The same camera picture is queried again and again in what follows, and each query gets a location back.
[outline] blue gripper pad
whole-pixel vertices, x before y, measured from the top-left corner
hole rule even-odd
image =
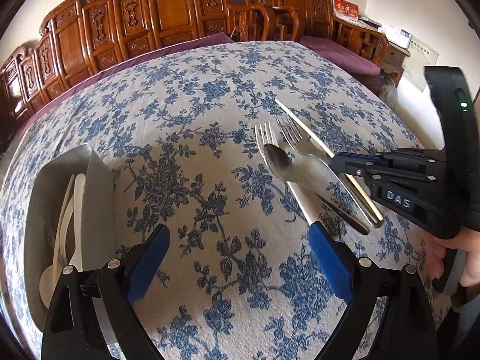
[[[127,300],[133,305],[143,299],[150,283],[157,274],[158,267],[170,247],[170,230],[162,225],[150,245],[145,249],[135,268],[130,273]]]
[[[340,242],[334,241],[320,222],[311,224],[308,229],[308,240],[335,296],[350,304],[353,300],[354,267],[351,261],[343,258],[342,250],[339,250],[348,246],[338,245]]]

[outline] paper poster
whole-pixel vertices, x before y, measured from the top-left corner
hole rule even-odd
[[[341,19],[357,22],[359,6],[347,0],[333,0],[333,12]]]
[[[424,66],[433,66],[437,63],[438,53],[422,42],[420,39],[412,36],[408,48],[410,56],[403,60],[403,77],[406,77],[413,85],[423,92],[427,86],[427,81],[423,75]]]

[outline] purple fabric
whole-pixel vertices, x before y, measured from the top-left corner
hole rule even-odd
[[[40,119],[40,117],[44,116],[50,109],[60,104],[66,98],[69,98],[70,96],[75,95],[75,93],[80,92],[82,89],[86,88],[87,86],[97,83],[98,81],[104,79],[105,77],[118,73],[119,71],[123,71],[125,69],[131,68],[132,66],[141,64],[143,62],[150,61],[151,59],[159,58],[161,56],[168,56],[170,54],[179,53],[180,51],[193,50],[193,49],[198,49],[200,47],[215,46],[216,44],[225,44],[225,43],[235,43],[235,42],[231,40],[229,36],[225,35],[223,32],[220,32],[218,34],[206,36],[205,38],[189,40],[188,42],[174,44],[159,50],[147,52],[146,54],[136,56],[125,62],[120,62],[119,64],[109,67],[107,70],[101,71],[100,73],[97,73],[92,77],[89,77],[85,81],[78,83],[74,87],[70,88],[68,91],[62,93],[56,99],[49,102],[45,107],[43,107],[40,111],[38,111],[30,119],[28,119],[27,123],[25,123],[25,125],[23,125],[23,127],[20,130],[18,130],[14,138],[11,140],[10,145],[12,145],[17,139],[20,139],[21,136],[27,130],[27,128],[29,128],[36,120]]]
[[[330,39],[303,36],[300,39],[300,44],[328,59],[349,74],[364,74],[366,76],[378,76],[380,74],[380,68],[376,64]]]

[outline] tablecloth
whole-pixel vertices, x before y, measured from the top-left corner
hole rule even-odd
[[[345,303],[311,253],[296,201],[258,153],[254,125],[281,114],[275,98],[334,152],[419,147],[370,91],[291,42],[217,45],[152,59],[84,88],[33,123],[0,192],[0,283],[2,313],[36,357],[41,333],[23,279],[30,191],[44,164],[84,142],[113,171],[118,256],[159,223],[171,230],[157,276],[134,306],[166,359],[315,357]],[[325,197],[354,211],[328,172],[315,182]],[[385,224],[368,236],[331,211],[320,217],[357,256],[382,267],[417,266],[440,322],[446,307],[424,272],[422,233],[381,210]],[[357,357],[367,353],[385,303],[378,299]],[[118,347],[112,353],[119,357]]]

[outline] metal bolt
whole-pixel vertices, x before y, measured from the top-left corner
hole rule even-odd
[[[411,274],[411,275],[414,275],[417,271],[417,269],[413,266],[413,265],[405,265],[405,270],[407,273]]]
[[[67,265],[65,268],[63,268],[63,274],[64,275],[69,275],[74,271],[74,267],[71,265]]]
[[[119,259],[111,259],[109,263],[107,264],[107,267],[110,269],[115,269],[120,266],[120,260]]]
[[[368,259],[366,257],[362,257],[358,263],[361,265],[361,266],[364,266],[365,268],[368,268],[369,266],[371,266],[371,259]]]

